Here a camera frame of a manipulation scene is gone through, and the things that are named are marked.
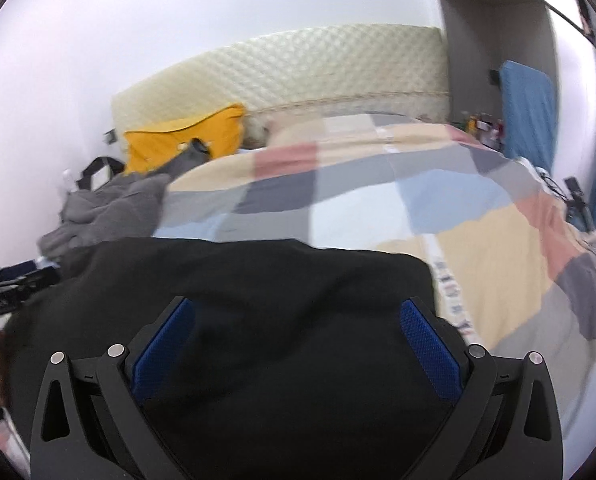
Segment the black puffer jacket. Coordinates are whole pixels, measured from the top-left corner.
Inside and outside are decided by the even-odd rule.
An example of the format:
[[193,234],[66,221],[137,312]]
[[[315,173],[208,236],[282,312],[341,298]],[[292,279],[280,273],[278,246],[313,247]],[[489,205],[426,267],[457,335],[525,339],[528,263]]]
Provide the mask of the black puffer jacket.
[[398,479],[452,411],[401,330],[404,301],[435,303],[415,257],[131,238],[74,250],[59,269],[5,330],[24,439],[52,353],[127,344],[177,296],[195,324],[143,413],[196,479]]

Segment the grey fleece garment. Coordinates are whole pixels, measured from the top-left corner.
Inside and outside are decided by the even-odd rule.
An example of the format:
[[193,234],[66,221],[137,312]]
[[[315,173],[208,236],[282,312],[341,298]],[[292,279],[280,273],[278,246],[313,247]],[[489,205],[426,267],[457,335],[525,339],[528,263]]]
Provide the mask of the grey fleece garment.
[[57,262],[72,249],[152,236],[168,185],[209,159],[208,146],[195,138],[153,171],[114,177],[95,191],[70,193],[60,211],[60,226],[38,240],[40,255]]

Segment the black bag on nightstand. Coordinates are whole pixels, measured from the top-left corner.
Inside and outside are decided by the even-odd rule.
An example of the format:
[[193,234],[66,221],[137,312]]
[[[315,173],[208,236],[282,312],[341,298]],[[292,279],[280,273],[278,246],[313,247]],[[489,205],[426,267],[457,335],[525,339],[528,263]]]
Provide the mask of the black bag on nightstand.
[[77,189],[96,191],[118,174],[122,174],[125,166],[123,162],[112,157],[96,157],[82,170],[81,177],[77,180]]

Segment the patchwork checked duvet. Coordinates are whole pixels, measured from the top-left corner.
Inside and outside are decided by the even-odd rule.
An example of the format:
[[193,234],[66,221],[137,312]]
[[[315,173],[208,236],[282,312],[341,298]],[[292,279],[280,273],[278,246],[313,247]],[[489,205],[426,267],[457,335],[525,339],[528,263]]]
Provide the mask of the patchwork checked duvet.
[[[185,172],[168,185],[153,235],[122,240],[131,238],[295,240],[415,257],[432,276],[425,307],[453,336],[492,356],[545,359],[559,479],[596,464],[596,232],[567,219],[561,192],[526,159],[449,126],[345,117],[335,133]],[[102,398],[84,400],[82,414],[100,419],[85,426],[96,452],[133,468]]]

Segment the black tripod device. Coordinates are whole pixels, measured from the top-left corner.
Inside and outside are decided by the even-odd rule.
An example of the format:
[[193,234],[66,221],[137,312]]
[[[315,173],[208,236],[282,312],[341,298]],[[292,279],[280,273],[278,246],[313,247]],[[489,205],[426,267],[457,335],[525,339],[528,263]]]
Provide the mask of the black tripod device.
[[564,179],[564,184],[569,192],[569,197],[566,199],[567,219],[572,220],[581,231],[595,232],[595,222],[578,179],[567,177]]

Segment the yellow pillow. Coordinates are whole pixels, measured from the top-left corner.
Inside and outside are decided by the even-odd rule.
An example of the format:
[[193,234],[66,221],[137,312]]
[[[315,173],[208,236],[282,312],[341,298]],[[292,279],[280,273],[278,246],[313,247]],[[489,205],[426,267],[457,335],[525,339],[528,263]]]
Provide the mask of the yellow pillow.
[[246,108],[231,104],[205,116],[191,116],[134,128],[124,133],[127,141],[126,174],[146,174],[170,162],[198,139],[211,159],[235,154],[243,141]]

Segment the bottles on side shelf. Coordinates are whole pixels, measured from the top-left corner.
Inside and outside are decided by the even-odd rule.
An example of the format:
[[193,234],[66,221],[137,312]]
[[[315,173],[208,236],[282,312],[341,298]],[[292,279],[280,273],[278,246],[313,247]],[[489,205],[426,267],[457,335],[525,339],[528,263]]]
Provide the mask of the bottles on side shelf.
[[488,113],[471,114],[463,110],[459,118],[453,120],[452,125],[487,148],[498,152],[504,151],[505,131],[502,119]]

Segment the blue towel on chair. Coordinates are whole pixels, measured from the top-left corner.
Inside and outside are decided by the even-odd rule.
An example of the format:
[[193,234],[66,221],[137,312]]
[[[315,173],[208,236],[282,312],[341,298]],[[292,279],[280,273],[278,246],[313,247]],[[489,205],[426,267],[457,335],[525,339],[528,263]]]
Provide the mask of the blue towel on chair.
[[557,133],[556,92],[540,70],[511,60],[499,70],[504,154],[552,171]]

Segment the cream quilted headboard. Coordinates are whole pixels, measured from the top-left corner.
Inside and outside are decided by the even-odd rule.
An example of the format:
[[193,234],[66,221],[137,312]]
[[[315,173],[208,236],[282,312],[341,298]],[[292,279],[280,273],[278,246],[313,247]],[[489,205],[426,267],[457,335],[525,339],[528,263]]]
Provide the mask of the cream quilted headboard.
[[351,24],[274,32],[208,51],[112,98],[118,136],[159,122],[245,107],[243,144],[266,142],[275,115],[397,113],[446,122],[450,76],[434,27]]

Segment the grey white wardrobe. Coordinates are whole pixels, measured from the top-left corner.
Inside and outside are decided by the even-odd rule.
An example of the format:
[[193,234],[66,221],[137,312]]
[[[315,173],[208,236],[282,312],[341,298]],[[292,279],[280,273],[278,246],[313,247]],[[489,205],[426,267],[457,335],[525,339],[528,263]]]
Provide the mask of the grey white wardrobe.
[[596,48],[583,34],[576,0],[440,0],[447,37],[450,117],[500,118],[490,77],[506,61],[540,70],[555,88],[552,175],[596,179]]

